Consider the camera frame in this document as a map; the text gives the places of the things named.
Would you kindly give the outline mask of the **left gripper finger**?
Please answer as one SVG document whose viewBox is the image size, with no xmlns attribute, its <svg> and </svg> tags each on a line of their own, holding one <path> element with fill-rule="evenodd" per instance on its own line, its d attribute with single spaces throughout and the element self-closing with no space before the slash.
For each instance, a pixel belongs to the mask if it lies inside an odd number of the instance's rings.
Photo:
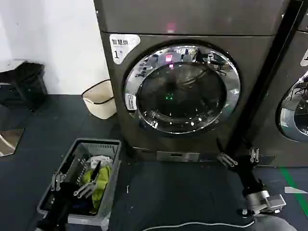
<svg viewBox="0 0 308 231">
<path fill-rule="evenodd" d="M 59 191 L 62 182 L 70 182 L 72 178 L 72 162 L 66 161 L 51 177 L 51 191 Z"/>
<path fill-rule="evenodd" d="M 101 161 L 99 161 L 95 169 L 89 170 L 81 178 L 80 188 L 74 191 L 73 196 L 77 198 L 88 198 L 97 189 L 97 178 L 101 169 Z"/>
</svg>

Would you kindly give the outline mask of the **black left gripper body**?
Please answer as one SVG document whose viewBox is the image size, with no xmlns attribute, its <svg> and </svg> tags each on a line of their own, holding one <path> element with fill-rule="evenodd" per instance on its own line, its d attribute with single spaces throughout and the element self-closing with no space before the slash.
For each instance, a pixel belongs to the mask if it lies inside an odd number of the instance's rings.
<svg viewBox="0 0 308 231">
<path fill-rule="evenodd" d="M 61 188 L 55 196 L 54 203 L 49 211 L 51 231 L 65 231 L 68 216 L 73 206 L 77 185 L 69 182 L 62 182 Z"/>
</svg>

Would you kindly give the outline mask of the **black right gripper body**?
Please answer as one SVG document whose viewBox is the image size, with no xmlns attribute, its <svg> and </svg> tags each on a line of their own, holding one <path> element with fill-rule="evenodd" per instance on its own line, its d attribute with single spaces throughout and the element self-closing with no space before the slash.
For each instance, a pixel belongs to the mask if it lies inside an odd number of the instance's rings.
<svg viewBox="0 0 308 231">
<path fill-rule="evenodd" d="M 230 167 L 232 172 L 238 174 L 245 193 L 256 193 L 263 190 L 262 181 L 254 176 L 253 170 L 255 166 L 251 162 L 238 162 L 238 165 Z"/>
</svg>

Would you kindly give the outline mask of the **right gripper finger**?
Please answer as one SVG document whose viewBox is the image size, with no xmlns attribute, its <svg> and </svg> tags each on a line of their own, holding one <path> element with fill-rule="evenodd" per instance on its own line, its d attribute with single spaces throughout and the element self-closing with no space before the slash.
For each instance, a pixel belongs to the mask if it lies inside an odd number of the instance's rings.
<svg viewBox="0 0 308 231">
<path fill-rule="evenodd" d="M 222 147 L 222 144 L 218 138 L 216 138 L 216 144 L 219 149 L 219 154 L 217 155 L 217 160 L 221 162 L 224 166 L 234 168 L 238 165 L 238 162 L 232 159 L 229 155 L 226 154 L 225 150 Z"/>
<path fill-rule="evenodd" d="M 249 143 L 249 155 L 251 163 L 259 163 L 260 149 Z"/>
</svg>

